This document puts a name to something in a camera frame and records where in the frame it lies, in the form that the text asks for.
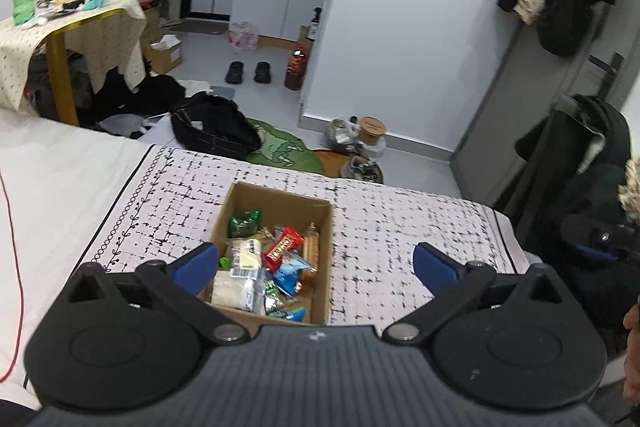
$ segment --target green rug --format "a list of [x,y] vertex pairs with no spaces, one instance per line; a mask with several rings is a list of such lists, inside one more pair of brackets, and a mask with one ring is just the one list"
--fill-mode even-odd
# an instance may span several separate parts
[[255,165],[324,175],[324,166],[320,158],[307,149],[300,138],[260,120],[249,119],[249,122],[260,135],[262,148],[247,156],[246,161]]

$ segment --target patterned blanket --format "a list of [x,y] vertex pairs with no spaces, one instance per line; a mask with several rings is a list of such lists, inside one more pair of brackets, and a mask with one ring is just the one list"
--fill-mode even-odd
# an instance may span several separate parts
[[108,271],[130,271],[149,259],[170,263],[210,239],[238,181],[334,204],[333,324],[382,329],[431,299],[412,271],[420,241],[503,273],[528,266],[508,220],[477,203],[158,146],[149,147],[79,263],[95,261]]

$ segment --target table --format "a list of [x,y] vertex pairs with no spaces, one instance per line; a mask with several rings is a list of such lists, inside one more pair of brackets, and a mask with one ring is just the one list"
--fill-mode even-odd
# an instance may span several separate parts
[[58,117],[77,126],[66,51],[84,55],[94,92],[104,85],[106,73],[113,68],[118,68],[133,89],[145,78],[140,51],[145,25],[137,0],[113,0],[103,8],[76,12],[32,28],[15,26],[12,19],[0,22],[0,106],[20,109],[31,55],[44,42]]

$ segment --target floor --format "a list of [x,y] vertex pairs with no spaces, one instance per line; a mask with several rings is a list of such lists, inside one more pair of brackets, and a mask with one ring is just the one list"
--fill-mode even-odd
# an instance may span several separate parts
[[[260,47],[254,52],[235,54],[223,36],[178,33],[182,41],[182,64],[170,75],[179,80],[206,80],[212,86],[228,86],[225,75],[233,60],[244,63],[244,82],[236,89],[234,101],[249,118],[262,120],[304,140],[309,149],[326,148],[322,134],[300,129],[300,92],[284,87],[284,75],[290,51]],[[273,82],[256,84],[255,66],[264,60],[271,65]],[[424,156],[387,149],[376,160],[385,176],[385,184],[394,187],[460,197],[449,165]]]

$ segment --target red cable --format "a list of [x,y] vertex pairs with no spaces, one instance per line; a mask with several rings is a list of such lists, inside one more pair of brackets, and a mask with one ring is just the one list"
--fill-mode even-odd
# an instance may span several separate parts
[[18,277],[18,287],[20,288],[20,322],[18,323],[18,333],[15,338],[15,350],[14,357],[9,365],[7,372],[0,377],[0,383],[4,382],[14,370],[15,362],[18,360],[18,350],[20,349],[20,336],[22,335],[22,320],[24,318],[24,290],[22,289],[22,278],[20,277],[20,267],[18,266],[18,253],[15,248],[15,234],[14,234],[14,220],[11,217],[11,203],[9,203],[9,195],[6,193],[6,187],[4,186],[4,178],[2,178],[2,171],[0,171],[0,184],[2,184],[2,191],[4,192],[4,199],[6,200],[6,209],[9,214],[9,227],[11,229],[11,244],[14,247],[14,259],[15,259],[15,274]]

